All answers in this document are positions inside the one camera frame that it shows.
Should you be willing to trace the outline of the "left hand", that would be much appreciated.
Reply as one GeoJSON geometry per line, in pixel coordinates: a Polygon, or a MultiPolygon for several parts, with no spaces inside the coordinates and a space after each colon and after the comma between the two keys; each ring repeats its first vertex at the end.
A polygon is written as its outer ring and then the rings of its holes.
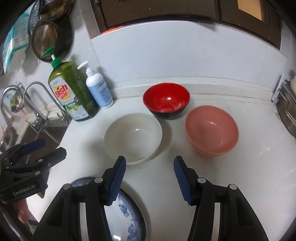
{"type": "Polygon", "coordinates": [[[27,200],[23,199],[17,202],[18,218],[20,222],[27,223],[30,218],[30,211],[28,209],[27,200]]]}

